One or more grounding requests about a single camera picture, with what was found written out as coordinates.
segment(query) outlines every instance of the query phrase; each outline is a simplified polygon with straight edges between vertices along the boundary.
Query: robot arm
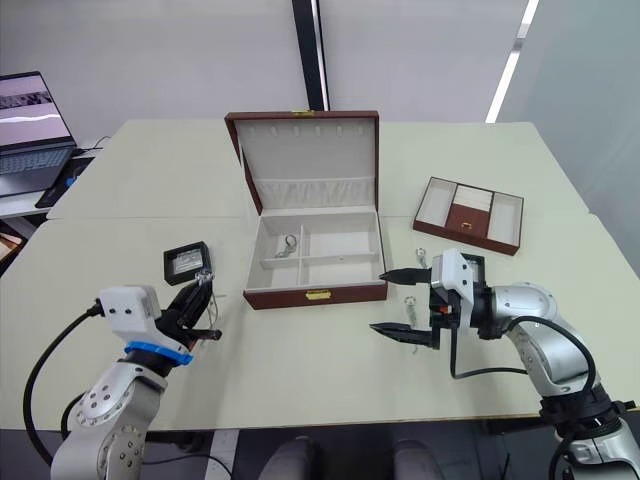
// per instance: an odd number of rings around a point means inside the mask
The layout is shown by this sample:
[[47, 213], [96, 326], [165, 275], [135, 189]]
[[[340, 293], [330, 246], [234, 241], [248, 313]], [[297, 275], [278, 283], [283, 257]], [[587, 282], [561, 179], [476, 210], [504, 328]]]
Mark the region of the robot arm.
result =
[[[633, 402], [612, 402], [595, 370], [591, 354], [578, 333], [562, 319], [551, 293], [531, 283], [487, 287], [484, 258], [462, 255], [456, 249], [435, 257], [429, 270], [386, 272], [394, 283], [431, 286], [430, 331], [408, 325], [382, 323], [371, 327], [394, 340], [440, 348], [440, 330], [451, 330], [452, 375], [527, 373], [542, 397], [543, 419], [562, 439], [552, 460], [566, 454], [572, 466], [568, 478], [640, 479], [640, 448], [620, 418]], [[458, 330], [475, 328], [484, 340], [506, 335], [514, 344], [526, 371], [484, 369], [455, 375]]]
[[126, 343], [118, 360], [79, 401], [73, 429], [56, 452], [53, 480], [137, 479], [147, 430], [160, 407], [169, 372], [191, 361], [196, 340], [218, 330], [194, 330], [212, 295], [206, 273], [161, 311], [151, 287], [113, 287], [100, 303], [113, 332]]

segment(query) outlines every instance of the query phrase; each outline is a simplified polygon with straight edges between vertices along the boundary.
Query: laptop keyboard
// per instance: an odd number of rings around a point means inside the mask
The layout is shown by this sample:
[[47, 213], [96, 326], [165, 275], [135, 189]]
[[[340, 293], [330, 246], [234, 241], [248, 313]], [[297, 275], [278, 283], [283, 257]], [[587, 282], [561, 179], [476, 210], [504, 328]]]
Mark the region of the laptop keyboard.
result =
[[57, 167], [65, 161], [68, 153], [68, 148], [60, 148], [0, 157], [0, 175]]

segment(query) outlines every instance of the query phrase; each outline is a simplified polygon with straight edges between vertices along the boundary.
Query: laptop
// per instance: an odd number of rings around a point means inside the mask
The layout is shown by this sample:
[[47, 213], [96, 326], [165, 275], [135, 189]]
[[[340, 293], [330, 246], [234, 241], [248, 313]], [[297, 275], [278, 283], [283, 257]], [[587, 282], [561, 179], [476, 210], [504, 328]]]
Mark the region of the laptop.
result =
[[40, 72], [0, 76], [0, 197], [51, 187], [75, 147]]

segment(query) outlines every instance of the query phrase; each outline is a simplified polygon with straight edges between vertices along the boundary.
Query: brown leather jewelry box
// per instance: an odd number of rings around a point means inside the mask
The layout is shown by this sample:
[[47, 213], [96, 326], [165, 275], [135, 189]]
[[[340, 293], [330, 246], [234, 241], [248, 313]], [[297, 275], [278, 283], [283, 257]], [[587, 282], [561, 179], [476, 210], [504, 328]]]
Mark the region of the brown leather jewelry box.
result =
[[413, 229], [515, 255], [524, 198], [431, 177]]
[[229, 113], [260, 221], [254, 309], [387, 298], [378, 220], [378, 113]]

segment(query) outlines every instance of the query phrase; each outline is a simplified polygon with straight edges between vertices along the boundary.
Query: laptop screen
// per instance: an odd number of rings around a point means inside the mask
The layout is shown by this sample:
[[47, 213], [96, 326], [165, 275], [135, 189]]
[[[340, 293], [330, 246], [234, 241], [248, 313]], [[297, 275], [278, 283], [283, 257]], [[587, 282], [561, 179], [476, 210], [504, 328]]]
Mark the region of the laptop screen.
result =
[[0, 150], [70, 141], [71, 133], [39, 73], [0, 77]]

